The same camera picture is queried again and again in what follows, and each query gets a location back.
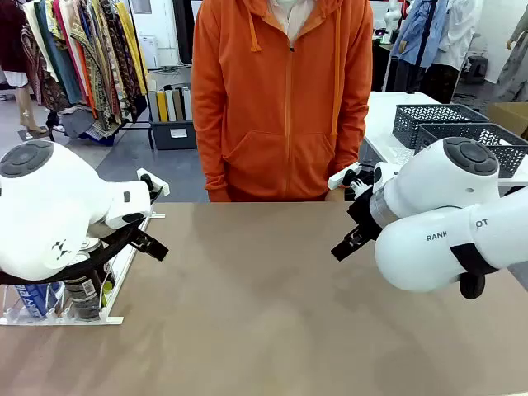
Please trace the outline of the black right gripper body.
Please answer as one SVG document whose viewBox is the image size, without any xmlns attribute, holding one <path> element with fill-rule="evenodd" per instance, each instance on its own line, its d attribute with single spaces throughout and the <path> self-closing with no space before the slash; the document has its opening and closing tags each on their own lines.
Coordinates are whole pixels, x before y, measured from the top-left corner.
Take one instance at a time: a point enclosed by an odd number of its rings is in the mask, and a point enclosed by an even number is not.
<svg viewBox="0 0 528 396">
<path fill-rule="evenodd" d="M 370 212 L 370 198 L 373 196 L 373 188 L 368 187 L 366 191 L 356 196 L 348 209 L 348 214 L 356 223 L 351 231 L 351 237 L 355 240 L 376 240 L 382 228 L 375 222 Z"/>
</svg>

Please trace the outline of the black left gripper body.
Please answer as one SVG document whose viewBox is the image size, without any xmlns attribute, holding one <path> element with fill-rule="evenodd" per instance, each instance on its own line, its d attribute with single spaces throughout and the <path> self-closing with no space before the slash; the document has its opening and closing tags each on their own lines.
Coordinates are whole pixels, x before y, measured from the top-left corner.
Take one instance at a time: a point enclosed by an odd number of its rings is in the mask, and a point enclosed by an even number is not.
<svg viewBox="0 0 528 396">
<path fill-rule="evenodd" d="M 138 219 L 119 230 L 119 246 L 132 248 L 152 248 L 153 238 L 141 229 L 145 219 Z"/>
</svg>

